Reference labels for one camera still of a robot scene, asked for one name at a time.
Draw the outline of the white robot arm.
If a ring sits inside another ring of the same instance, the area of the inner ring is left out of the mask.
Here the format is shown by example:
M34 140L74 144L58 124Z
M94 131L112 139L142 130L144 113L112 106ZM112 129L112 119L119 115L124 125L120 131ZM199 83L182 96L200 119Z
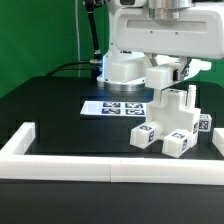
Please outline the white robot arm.
M109 49L100 85L164 89L224 58L224 1L106 0Z

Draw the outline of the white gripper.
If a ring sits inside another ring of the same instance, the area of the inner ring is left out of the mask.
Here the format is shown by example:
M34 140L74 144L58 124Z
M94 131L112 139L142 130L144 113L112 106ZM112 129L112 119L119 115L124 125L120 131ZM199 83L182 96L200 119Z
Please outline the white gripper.
M193 58L224 57L224 3L202 3L180 12L177 20L149 17L147 8L119 9L114 19L115 45L120 50L179 57L174 81L189 75ZM152 67L157 55L149 54Z

